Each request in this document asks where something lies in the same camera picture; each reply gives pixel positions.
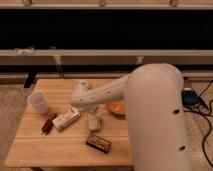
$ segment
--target white mug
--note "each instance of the white mug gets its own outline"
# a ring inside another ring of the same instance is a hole
[[[31,93],[27,98],[27,103],[40,114],[45,114],[48,111],[47,97],[41,91]]]

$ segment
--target orange bowl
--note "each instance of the orange bowl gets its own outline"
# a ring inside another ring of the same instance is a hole
[[[107,110],[116,115],[125,115],[124,101],[113,101],[106,104]]]

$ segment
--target electrical cable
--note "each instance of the electrical cable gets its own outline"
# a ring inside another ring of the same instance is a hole
[[[208,127],[209,127],[209,128],[208,128],[208,131],[207,131],[207,133],[204,135],[203,140],[202,140],[202,150],[203,150],[203,154],[204,154],[204,156],[205,156],[207,162],[208,162],[209,165],[213,168],[213,163],[212,163],[211,160],[209,159],[208,154],[207,154],[207,152],[206,152],[206,147],[205,147],[206,141],[207,141],[209,135],[210,135],[211,132],[212,132],[212,124],[211,124],[211,122],[209,121],[209,119],[208,119],[207,117],[213,117],[213,116],[212,116],[212,115],[202,114],[201,111],[195,111],[195,110],[189,110],[189,111],[185,110],[184,112],[191,112],[191,113],[200,115],[201,117],[203,117],[203,118],[207,121]]]
[[[204,90],[203,90],[198,96],[199,96],[199,97],[202,96],[202,95],[206,92],[206,90],[209,89],[209,87],[211,86],[212,83],[213,83],[213,80],[210,81],[210,83],[207,85],[207,87],[204,88]]]
[[[213,83],[213,80],[211,80],[210,83],[207,85],[207,87],[203,91],[201,91],[201,93],[199,94],[198,97],[201,97],[209,89],[209,87],[211,86],[212,83]],[[211,121],[208,119],[208,117],[213,117],[213,115],[212,115],[212,104],[213,104],[213,99],[209,101],[208,113],[205,113],[205,112],[201,111],[201,109],[200,109],[200,106],[202,106],[201,103],[198,104],[197,106],[193,106],[193,107],[184,106],[186,109],[188,109],[188,110],[184,110],[184,112],[190,112],[190,113],[197,114],[197,115],[203,117],[206,120],[206,122],[208,123],[208,131],[207,131],[207,133],[204,135],[204,137],[202,139],[202,151],[203,151],[203,154],[204,154],[207,162],[213,168],[213,163],[209,159],[208,154],[206,152],[206,147],[205,147],[206,141],[207,141],[209,135],[212,132],[212,124],[211,124]]]

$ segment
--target black cable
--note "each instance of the black cable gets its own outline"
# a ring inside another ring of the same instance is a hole
[[[206,92],[206,90],[208,90],[208,88],[211,86],[211,84],[213,83],[213,80],[210,81],[210,83],[207,85],[206,88],[204,88],[204,90],[199,94],[199,97],[203,95],[203,93]]]
[[[200,115],[200,116],[202,116],[202,117],[207,121],[208,126],[209,126],[209,129],[208,129],[206,135],[204,135],[204,137],[203,137],[203,140],[202,140],[202,150],[203,150],[203,154],[204,154],[204,156],[205,156],[207,162],[208,162],[209,165],[213,168],[213,163],[212,163],[211,160],[209,159],[209,157],[208,157],[208,155],[207,155],[207,153],[206,153],[206,148],[205,148],[205,143],[206,143],[206,141],[207,141],[209,135],[210,135],[211,132],[212,132],[212,124],[211,124],[211,122],[209,121],[209,119],[208,119],[207,117],[213,117],[213,116],[212,116],[212,115],[207,115],[207,116],[206,116],[206,114],[204,115],[204,114],[202,114],[202,112],[200,113],[199,111],[195,111],[195,110],[189,110],[189,111],[185,111],[185,112],[191,112],[191,113],[195,113],[195,114],[197,114],[197,115]]]

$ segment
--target table leg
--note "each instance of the table leg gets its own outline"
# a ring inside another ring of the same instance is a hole
[[[44,171],[42,168],[40,167],[31,167],[30,169],[32,169],[33,171]]]

